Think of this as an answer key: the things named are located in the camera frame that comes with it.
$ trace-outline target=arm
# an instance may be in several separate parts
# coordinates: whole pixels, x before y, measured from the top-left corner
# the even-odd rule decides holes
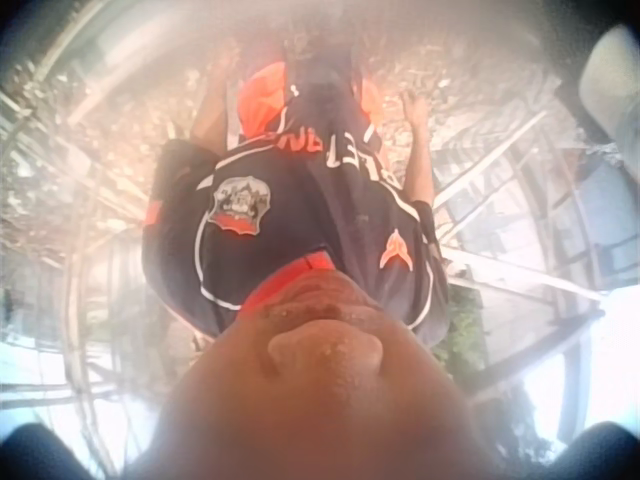
[[[192,143],[219,157],[227,153],[227,78],[237,57],[233,45],[226,45],[223,48],[227,51],[211,67],[207,93],[200,105],[190,135]]]
[[[431,134],[427,126],[429,108],[423,97],[412,92],[402,94],[405,118],[411,125],[413,145],[404,182],[404,192],[410,201],[421,201],[433,205],[435,189],[431,166]]]

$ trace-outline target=orange emblem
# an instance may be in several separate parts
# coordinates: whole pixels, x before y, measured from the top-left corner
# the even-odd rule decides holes
[[[382,258],[380,259],[380,268],[384,268],[387,262],[393,257],[400,257],[409,267],[409,271],[413,272],[413,260],[409,255],[407,242],[405,242],[400,236],[400,232],[398,232],[397,228],[395,232],[391,234],[389,240],[387,241],[387,249],[382,254]]]

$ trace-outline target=sky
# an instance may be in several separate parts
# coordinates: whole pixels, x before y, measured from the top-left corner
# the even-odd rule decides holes
[[[612,292],[591,328],[591,386],[585,428],[613,421],[640,436],[640,286]],[[556,440],[564,390],[564,358],[553,357],[525,379],[538,434]]]

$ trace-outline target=orange trim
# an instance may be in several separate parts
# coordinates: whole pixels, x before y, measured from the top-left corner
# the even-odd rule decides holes
[[[149,208],[147,208],[147,216],[144,219],[145,227],[150,227],[151,225],[156,224],[161,208],[162,202],[160,200],[153,201],[149,204]]]
[[[255,310],[284,287],[311,270],[335,270],[335,268],[326,252],[316,252],[298,258],[262,282],[244,302],[240,313]]]
[[[367,78],[362,79],[362,100],[360,105],[364,113],[369,117],[369,121],[376,128],[380,128],[384,120],[382,97],[378,87]]]
[[[253,75],[238,92],[238,117],[247,139],[265,133],[267,124],[284,108],[284,62],[273,63]]]

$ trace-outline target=skin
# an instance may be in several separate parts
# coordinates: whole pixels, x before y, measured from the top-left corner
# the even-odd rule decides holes
[[[430,353],[348,277],[314,271],[241,314],[203,355],[131,478],[476,479],[490,471],[460,393]]]
[[[404,192],[413,201],[422,201],[433,206],[435,189],[433,186],[433,168],[431,165],[431,133],[427,122],[429,119],[429,104],[427,100],[406,91],[400,96],[404,108],[404,116],[411,126],[413,144],[407,163],[407,174]]]

